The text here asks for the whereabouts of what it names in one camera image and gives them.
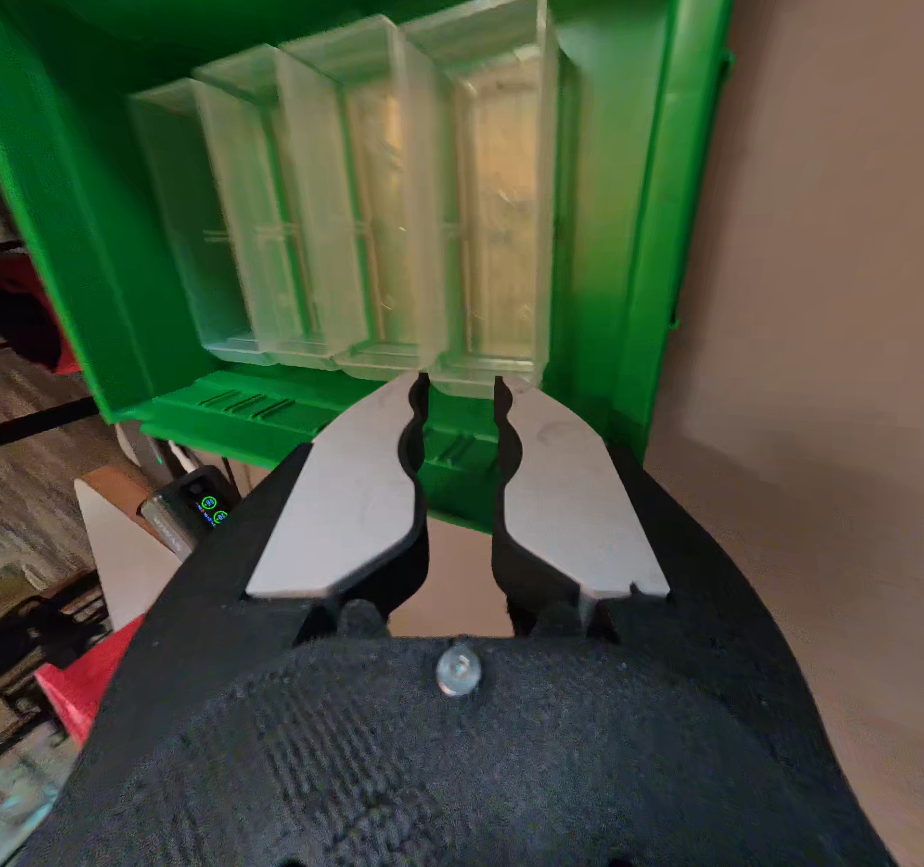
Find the white cardboard box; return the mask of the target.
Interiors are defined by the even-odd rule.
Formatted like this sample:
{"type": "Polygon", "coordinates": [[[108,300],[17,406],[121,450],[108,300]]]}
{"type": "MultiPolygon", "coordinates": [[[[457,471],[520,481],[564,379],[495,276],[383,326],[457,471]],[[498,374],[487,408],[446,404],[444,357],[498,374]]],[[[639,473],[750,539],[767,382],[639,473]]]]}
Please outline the white cardboard box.
{"type": "Polygon", "coordinates": [[[153,490],[132,464],[88,472],[74,489],[112,629],[119,631],[150,609],[181,561],[138,514],[153,490]]]}

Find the red fabric item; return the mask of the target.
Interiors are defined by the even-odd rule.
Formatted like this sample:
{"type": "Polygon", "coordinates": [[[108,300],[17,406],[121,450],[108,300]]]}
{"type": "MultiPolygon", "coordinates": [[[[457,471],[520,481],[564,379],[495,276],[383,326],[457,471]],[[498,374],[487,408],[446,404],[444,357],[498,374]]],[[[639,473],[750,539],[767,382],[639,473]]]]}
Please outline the red fabric item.
{"type": "Polygon", "coordinates": [[[35,672],[52,711],[78,748],[85,745],[102,699],[145,617],[131,620],[67,668],[45,663],[35,672]]]}
{"type": "Polygon", "coordinates": [[[14,353],[53,375],[81,371],[50,298],[26,254],[2,256],[1,336],[14,353]]]}

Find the black power bank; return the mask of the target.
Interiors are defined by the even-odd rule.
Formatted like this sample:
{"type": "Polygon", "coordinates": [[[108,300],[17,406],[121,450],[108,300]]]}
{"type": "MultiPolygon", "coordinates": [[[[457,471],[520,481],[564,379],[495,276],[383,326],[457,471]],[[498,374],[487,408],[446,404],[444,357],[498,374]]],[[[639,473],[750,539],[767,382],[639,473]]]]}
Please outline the black power bank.
{"type": "Polygon", "coordinates": [[[137,514],[183,562],[240,502],[221,470],[204,465],[154,492],[137,514]]]}

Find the green plastic bin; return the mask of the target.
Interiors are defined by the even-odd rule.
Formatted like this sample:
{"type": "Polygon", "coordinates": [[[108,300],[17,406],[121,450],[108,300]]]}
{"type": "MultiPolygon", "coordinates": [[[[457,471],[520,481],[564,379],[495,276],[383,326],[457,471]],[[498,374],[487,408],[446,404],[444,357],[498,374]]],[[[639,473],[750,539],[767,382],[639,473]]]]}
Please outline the green plastic bin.
{"type": "MultiPolygon", "coordinates": [[[[128,96],[381,13],[469,0],[2,0],[2,187],[102,416],[273,468],[374,384],[202,348],[128,96]]],[[[733,0],[548,0],[564,53],[543,388],[642,460],[733,0]]]]}

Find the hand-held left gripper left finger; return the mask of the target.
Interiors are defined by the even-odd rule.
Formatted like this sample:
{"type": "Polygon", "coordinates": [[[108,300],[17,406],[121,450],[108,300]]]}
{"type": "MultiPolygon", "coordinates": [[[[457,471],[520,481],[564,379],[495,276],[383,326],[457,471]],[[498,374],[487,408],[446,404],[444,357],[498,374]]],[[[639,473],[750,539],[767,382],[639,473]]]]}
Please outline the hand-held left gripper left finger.
{"type": "Polygon", "coordinates": [[[249,598],[352,600],[390,615],[429,570],[418,475],[430,378],[405,373],[318,434],[246,586],[249,598]]]}

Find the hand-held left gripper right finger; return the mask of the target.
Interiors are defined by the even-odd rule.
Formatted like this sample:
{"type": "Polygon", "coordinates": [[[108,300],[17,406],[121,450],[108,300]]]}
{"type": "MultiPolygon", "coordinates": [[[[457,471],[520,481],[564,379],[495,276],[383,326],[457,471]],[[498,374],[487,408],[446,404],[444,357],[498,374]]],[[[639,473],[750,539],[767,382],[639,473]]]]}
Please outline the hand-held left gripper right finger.
{"type": "Polygon", "coordinates": [[[494,381],[498,488],[492,574],[524,630],[555,607],[662,602],[667,577],[603,438],[520,376],[494,381]]]}

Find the clear plastic drawer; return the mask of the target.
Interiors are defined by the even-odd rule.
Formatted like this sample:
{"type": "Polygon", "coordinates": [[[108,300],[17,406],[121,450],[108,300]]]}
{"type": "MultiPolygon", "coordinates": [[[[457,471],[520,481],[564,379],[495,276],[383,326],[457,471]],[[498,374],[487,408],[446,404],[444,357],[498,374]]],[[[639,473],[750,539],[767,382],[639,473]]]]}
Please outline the clear plastic drawer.
{"type": "Polygon", "coordinates": [[[273,365],[252,329],[194,84],[136,93],[132,122],[202,347],[226,362],[273,365]]]}
{"type": "Polygon", "coordinates": [[[275,58],[321,328],[337,367],[386,381],[445,349],[439,76],[375,15],[275,58]]]}
{"type": "Polygon", "coordinates": [[[549,359],[559,44],[548,0],[471,0],[404,27],[433,63],[444,338],[435,388],[491,399],[549,359]]]}
{"type": "Polygon", "coordinates": [[[277,75],[279,49],[261,44],[193,72],[193,93],[249,325],[279,365],[339,372],[322,313],[291,134],[277,75]]]}

